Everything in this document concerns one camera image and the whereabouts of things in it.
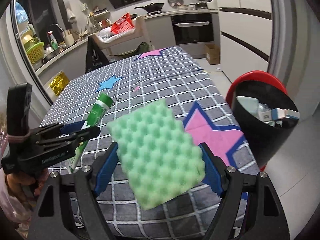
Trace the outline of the person's left hand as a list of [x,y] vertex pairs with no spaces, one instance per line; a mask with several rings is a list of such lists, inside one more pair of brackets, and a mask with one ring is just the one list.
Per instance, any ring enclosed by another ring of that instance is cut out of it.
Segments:
[[16,197],[20,202],[27,201],[27,196],[22,189],[23,186],[30,186],[38,183],[38,188],[34,190],[34,195],[39,196],[48,177],[48,169],[43,170],[37,178],[33,178],[23,172],[5,175],[9,194]]

